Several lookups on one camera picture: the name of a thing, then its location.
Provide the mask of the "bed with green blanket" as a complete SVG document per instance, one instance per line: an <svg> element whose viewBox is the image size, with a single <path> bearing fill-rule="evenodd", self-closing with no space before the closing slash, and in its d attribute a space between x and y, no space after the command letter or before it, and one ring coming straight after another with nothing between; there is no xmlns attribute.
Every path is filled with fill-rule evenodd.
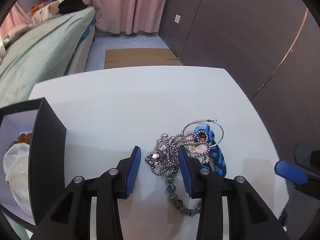
<svg viewBox="0 0 320 240"><path fill-rule="evenodd" d="M94 17L93 7L54 16L10 45L1 59L1 106L25 101L35 84L65 75Z"/></svg>

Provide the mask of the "pink curtain left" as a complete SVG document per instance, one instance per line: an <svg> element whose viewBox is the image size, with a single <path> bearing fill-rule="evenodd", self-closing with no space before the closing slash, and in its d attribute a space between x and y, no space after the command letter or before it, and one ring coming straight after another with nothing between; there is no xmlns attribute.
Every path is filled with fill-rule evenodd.
<svg viewBox="0 0 320 240"><path fill-rule="evenodd" d="M29 15L27 15L23 8L21 7L19 1L17 1L9 13L7 14L6 18L4 19L0 33L1 38L4 39L4 37L17 25L20 24L33 24L33 21Z"/></svg>

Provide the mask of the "flattened cardboard sheet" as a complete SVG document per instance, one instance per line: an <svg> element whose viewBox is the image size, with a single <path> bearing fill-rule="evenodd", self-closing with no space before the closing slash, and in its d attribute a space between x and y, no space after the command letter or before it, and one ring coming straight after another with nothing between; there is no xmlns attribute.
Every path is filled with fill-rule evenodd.
<svg viewBox="0 0 320 240"><path fill-rule="evenodd" d="M139 66L180 66L168 48L111 49L105 53L105 69Z"/></svg>

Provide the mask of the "grey plush pillow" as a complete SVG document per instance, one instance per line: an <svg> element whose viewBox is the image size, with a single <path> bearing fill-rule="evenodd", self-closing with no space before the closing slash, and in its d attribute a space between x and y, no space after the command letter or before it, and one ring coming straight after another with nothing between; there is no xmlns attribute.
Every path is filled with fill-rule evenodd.
<svg viewBox="0 0 320 240"><path fill-rule="evenodd" d="M32 24L19 24L8 32L7 38L11 41L17 40L19 37L24 35L27 31L29 31L32 28Z"/></svg>

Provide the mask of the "white wall socket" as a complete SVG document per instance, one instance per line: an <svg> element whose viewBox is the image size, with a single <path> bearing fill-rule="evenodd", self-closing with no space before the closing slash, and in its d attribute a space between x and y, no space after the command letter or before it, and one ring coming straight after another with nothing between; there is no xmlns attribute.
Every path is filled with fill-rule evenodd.
<svg viewBox="0 0 320 240"><path fill-rule="evenodd" d="M174 19L174 22L177 23L177 24L179 24L180 19L181 19L181 16L180 16L180 15L176 15L176 16L175 16L175 19Z"/></svg>

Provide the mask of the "black cloth pile on bed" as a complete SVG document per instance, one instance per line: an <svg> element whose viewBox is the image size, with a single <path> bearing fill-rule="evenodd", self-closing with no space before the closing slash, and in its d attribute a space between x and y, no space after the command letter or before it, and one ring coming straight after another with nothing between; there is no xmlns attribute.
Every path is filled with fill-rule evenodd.
<svg viewBox="0 0 320 240"><path fill-rule="evenodd" d="M77 12L87 8L82 0L63 0L59 5L59 14L65 15L71 12Z"/></svg>

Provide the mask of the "white table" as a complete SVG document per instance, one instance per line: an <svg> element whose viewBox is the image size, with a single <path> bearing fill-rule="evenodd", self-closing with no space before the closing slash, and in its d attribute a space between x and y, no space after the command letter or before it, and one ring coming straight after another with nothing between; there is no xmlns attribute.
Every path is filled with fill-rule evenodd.
<svg viewBox="0 0 320 240"><path fill-rule="evenodd" d="M227 177L244 176L279 216L289 195L274 173L278 155L259 114L221 68L130 67L63 76L36 84L31 99L46 98L67 129L65 182L100 176L129 157L146 156L161 134L211 126Z"/></svg>

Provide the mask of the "gold chain pendant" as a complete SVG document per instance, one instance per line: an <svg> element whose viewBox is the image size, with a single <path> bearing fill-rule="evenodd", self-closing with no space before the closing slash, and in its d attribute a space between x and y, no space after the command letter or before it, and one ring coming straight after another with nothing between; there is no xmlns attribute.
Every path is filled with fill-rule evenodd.
<svg viewBox="0 0 320 240"><path fill-rule="evenodd" d="M209 144L206 134L190 134L184 139L184 146L188 154L193 158L209 153Z"/></svg>

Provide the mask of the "large silver hoop earring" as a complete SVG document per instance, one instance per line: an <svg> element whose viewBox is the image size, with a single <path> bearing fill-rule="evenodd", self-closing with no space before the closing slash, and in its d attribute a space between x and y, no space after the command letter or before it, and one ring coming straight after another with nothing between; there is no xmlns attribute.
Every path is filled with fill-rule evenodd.
<svg viewBox="0 0 320 240"><path fill-rule="evenodd" d="M214 147L214 146L217 146L223 139L224 139L224 136L225 136L225 131L223 129L223 127L217 122L217 119L214 118L214 119L200 119L200 120L194 120L188 124L186 124L184 126L184 128L182 129L182 137L185 138L185 131L187 130L187 128L191 125L194 125L194 124L198 124L198 123L212 123L212 124L215 124L216 126L219 127L219 129L221 130L221 138L216 141L215 144L211 144L211 141L209 141L209 146L210 148ZM205 134L207 136L207 138L209 139L210 138L210 127L209 125L207 126L204 126L204 128L199 128L195 134L199 135L199 134Z"/></svg>

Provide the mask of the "patterned cream pillow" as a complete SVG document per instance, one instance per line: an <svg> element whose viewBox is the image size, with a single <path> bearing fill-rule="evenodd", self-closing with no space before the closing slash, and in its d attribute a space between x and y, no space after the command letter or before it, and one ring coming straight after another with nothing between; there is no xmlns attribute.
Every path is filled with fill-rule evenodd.
<svg viewBox="0 0 320 240"><path fill-rule="evenodd" d="M59 4L60 4L60 1L54 1L52 3L49 3L48 5L45 5L42 9L35 12L35 14L33 14L33 16L31 17L33 24L38 25L43 21L46 21L58 15Z"/></svg>

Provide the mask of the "pink curtain right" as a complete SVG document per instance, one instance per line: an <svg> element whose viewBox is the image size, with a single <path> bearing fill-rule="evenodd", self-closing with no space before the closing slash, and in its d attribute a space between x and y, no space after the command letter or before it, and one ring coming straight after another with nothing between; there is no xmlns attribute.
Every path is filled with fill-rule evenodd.
<svg viewBox="0 0 320 240"><path fill-rule="evenodd" d="M166 0L82 0L95 8L99 31L127 35L157 33Z"/></svg>

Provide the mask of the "white crumpled duvet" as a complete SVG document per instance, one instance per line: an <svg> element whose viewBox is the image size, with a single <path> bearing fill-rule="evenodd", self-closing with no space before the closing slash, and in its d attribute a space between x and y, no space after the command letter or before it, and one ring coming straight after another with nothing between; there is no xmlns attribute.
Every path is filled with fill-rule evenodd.
<svg viewBox="0 0 320 240"><path fill-rule="evenodd" d="M3 57L5 57L6 55L6 48L8 48L8 46L10 46L10 36L9 35L5 35L4 38L0 38L0 58L1 60L3 59Z"/></svg>

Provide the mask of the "black jewelry box white inside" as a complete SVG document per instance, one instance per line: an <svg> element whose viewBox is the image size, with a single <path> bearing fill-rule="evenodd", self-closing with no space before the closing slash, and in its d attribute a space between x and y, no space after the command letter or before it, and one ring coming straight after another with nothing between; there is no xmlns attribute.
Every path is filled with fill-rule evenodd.
<svg viewBox="0 0 320 240"><path fill-rule="evenodd" d="M1 170L1 208L22 225L37 226L65 189L64 156L67 129L45 98L1 108L1 156L22 133L31 133L27 165L30 214L14 200Z"/></svg>

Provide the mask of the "pink curtain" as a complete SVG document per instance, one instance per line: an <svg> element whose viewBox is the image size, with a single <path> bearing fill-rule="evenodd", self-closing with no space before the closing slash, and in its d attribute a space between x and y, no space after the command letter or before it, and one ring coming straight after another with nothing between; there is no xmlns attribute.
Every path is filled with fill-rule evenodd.
<svg viewBox="0 0 320 240"><path fill-rule="evenodd" d="M1 38L4 39L4 37L17 25L20 24L33 24L33 21L29 15L27 15L23 8L21 7L19 1L17 1L9 13L7 14L6 18L4 19L0 33Z"/></svg>
<svg viewBox="0 0 320 240"><path fill-rule="evenodd" d="M166 0L82 0L95 8L99 31L127 35L157 33Z"/></svg>

